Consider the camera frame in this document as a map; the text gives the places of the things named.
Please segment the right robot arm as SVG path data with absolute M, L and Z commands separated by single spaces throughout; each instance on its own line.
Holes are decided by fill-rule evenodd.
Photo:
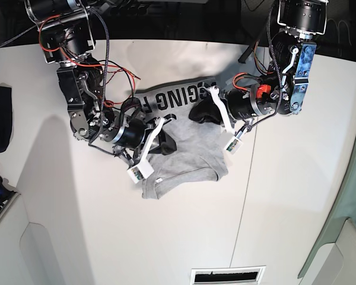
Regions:
M 59 88 L 67 103 L 74 137 L 99 149 L 98 140 L 112 146 L 110 155 L 125 162 L 138 162 L 142 154 L 169 155 L 176 142 L 164 130 L 158 130 L 159 118 L 147 118 L 139 98 L 135 97 L 136 75 L 109 59 L 92 56 L 96 41 L 90 17 L 103 18 L 88 1 L 25 1 L 28 17 L 38 30 L 38 42 L 49 64 L 59 64 Z M 131 95 L 122 103 L 106 97 L 107 83 L 123 72 Z

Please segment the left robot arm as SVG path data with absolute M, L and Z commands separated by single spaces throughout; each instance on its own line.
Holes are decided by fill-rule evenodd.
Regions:
M 299 114 L 317 48 L 313 37 L 326 31 L 327 5 L 327 1 L 274 1 L 265 23 L 268 68 L 259 66 L 260 76 L 236 74 L 229 90 L 208 88 L 189 119 L 222 126 L 244 121 L 250 131 L 257 124 L 254 118 Z

